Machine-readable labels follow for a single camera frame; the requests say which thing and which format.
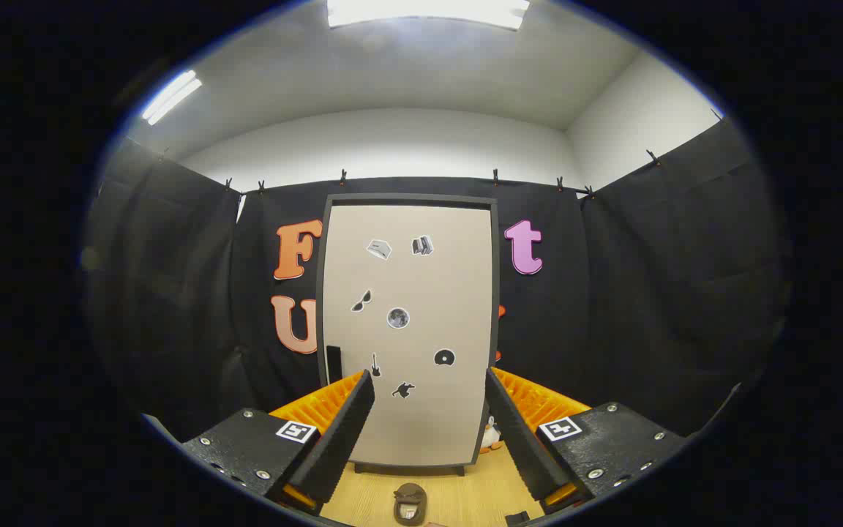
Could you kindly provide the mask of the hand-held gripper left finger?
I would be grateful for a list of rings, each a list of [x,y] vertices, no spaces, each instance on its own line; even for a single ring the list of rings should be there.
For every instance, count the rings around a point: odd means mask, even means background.
[[[375,402],[368,370],[273,411],[244,408],[181,443],[248,493],[318,513],[331,500]]]

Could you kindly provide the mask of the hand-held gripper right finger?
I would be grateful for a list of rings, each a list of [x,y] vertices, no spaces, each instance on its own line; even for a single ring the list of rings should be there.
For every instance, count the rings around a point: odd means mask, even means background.
[[[489,367],[485,398],[530,495],[558,513],[651,474],[688,440],[622,403],[591,407]]]

